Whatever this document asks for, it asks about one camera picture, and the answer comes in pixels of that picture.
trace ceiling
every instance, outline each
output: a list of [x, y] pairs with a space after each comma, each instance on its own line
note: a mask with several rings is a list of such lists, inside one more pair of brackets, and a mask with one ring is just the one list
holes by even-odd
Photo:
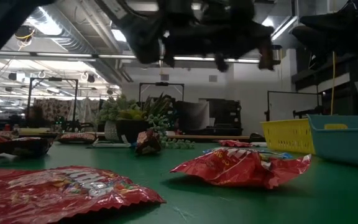
[[[143, 13], [157, 10], [153, 1], [128, 0], [130, 7]], [[200, 15], [200, 5], [194, 4], [196, 15]], [[274, 28], [288, 19], [291, 15], [291, 0], [277, 0], [275, 4], [255, 4], [257, 16], [255, 20]], [[25, 52], [55, 52], [73, 54], [131, 54], [125, 41], [114, 35], [111, 30], [111, 21], [100, 10], [93, 0], [57, 0], [54, 5], [45, 6], [35, 11], [25, 25], [35, 27], [35, 34], [28, 45], [23, 45], [14, 36], [1, 50]], [[291, 47], [295, 41], [288, 34], [288, 30], [275, 39], [275, 44]], [[257, 58], [258, 52], [251, 52], [246, 57]], [[180, 82], [188, 80], [188, 73], [202, 74], [216, 73], [215, 64], [211, 62], [178, 62], [178, 69], [168, 69], [170, 80]], [[11, 80], [9, 74], [16, 73], [21, 79]], [[136, 60], [97, 59], [96, 61], [80, 60], [78, 58], [58, 58], [52, 60], [42, 57], [0, 57], [0, 96], [9, 95], [8, 100], [24, 101], [29, 93], [29, 78], [31, 77], [60, 77], [75, 78], [79, 81], [79, 96], [107, 97], [106, 90], [112, 88], [119, 93], [118, 86], [130, 82], [156, 82], [159, 80], [159, 64], [142, 65]], [[87, 82], [88, 76], [94, 76], [93, 83]], [[203, 82], [200, 75], [195, 82]], [[6, 91], [6, 86], [13, 86], [12, 91]], [[35, 88], [33, 95], [51, 95], [49, 88], [61, 88], [57, 96], [69, 99], [74, 95], [68, 82], [44, 81], [43, 86]]]

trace flower pot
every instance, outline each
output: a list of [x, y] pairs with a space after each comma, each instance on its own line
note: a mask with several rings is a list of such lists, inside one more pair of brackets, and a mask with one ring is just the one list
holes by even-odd
[[104, 125], [104, 137], [107, 141], [119, 141], [114, 121], [107, 121]]
[[120, 141], [134, 143], [139, 133], [146, 131], [150, 125], [146, 121], [123, 119], [116, 121], [117, 134]]

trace curtain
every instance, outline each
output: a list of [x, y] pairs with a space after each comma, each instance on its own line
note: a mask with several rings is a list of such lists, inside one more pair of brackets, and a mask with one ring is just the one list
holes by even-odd
[[54, 121], [56, 117], [67, 117], [71, 107], [71, 100], [41, 99], [34, 100], [34, 106], [39, 106], [44, 112], [44, 119]]
[[[74, 112], [74, 100], [71, 101], [70, 112], [67, 120], [72, 120]], [[96, 127], [96, 119], [99, 113], [99, 100], [77, 100], [75, 119], [80, 120], [81, 123], [92, 123]]]

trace green plant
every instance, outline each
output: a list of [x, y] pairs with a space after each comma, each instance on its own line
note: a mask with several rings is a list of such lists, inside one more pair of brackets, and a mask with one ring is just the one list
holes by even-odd
[[143, 104], [142, 111], [145, 112], [145, 116], [149, 117], [150, 115], [161, 116], [166, 115], [168, 112], [169, 106], [171, 103], [171, 99], [165, 97], [163, 93], [156, 99], [154, 102], [152, 102], [151, 97], [147, 97], [145, 103]]
[[125, 95], [119, 95], [115, 100], [113, 97], [109, 97], [106, 102], [103, 103], [102, 109], [99, 112], [99, 123], [106, 121], [116, 121], [119, 119], [120, 111], [139, 108], [136, 105], [135, 100], [127, 101]]
[[168, 128], [168, 119], [165, 115], [158, 114], [154, 116], [150, 114], [145, 117], [145, 120], [152, 125], [151, 129], [155, 132], [158, 132], [160, 135], [160, 145], [162, 148], [168, 149], [194, 149], [195, 142], [190, 142], [189, 140], [176, 140], [170, 139], [167, 137], [167, 128]]
[[142, 121], [144, 120], [144, 112], [139, 108], [120, 110], [117, 119], [133, 119]]

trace metal frame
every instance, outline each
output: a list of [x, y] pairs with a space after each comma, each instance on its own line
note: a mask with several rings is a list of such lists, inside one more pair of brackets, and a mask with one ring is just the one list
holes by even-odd
[[[143, 85], [155, 85], [155, 86], [162, 86], [162, 85], [158, 85], [159, 83], [139, 83], [139, 102], [140, 102], [140, 98], [142, 96], [142, 86]], [[167, 83], [167, 86], [173, 85], [173, 86], [181, 86], [182, 87], [182, 94], [181, 94], [181, 100], [184, 101], [185, 100], [185, 84], [183, 83]]]
[[320, 106], [319, 96], [323, 97], [322, 93], [296, 93], [288, 91], [268, 91], [267, 92], [267, 111], [265, 112], [266, 121], [270, 121], [270, 93], [291, 93], [291, 94], [301, 94], [301, 95], [316, 95], [317, 96], [317, 106]]
[[63, 80], [65, 81], [74, 81], [75, 82], [75, 94], [74, 94], [74, 112], [73, 112], [73, 121], [75, 121], [75, 111], [76, 111], [76, 106], [77, 106], [77, 92], [78, 92], [78, 79], [75, 78], [30, 78], [30, 87], [29, 87], [29, 99], [27, 101], [27, 115], [26, 117], [28, 117], [28, 115], [30, 114], [30, 104], [31, 104], [31, 91], [37, 87], [37, 85], [40, 83], [38, 82], [37, 84], [35, 84], [35, 86], [32, 86], [32, 82], [34, 80], [41, 80], [40, 82], [44, 81], [44, 80], [48, 80], [50, 82], [61, 82]]

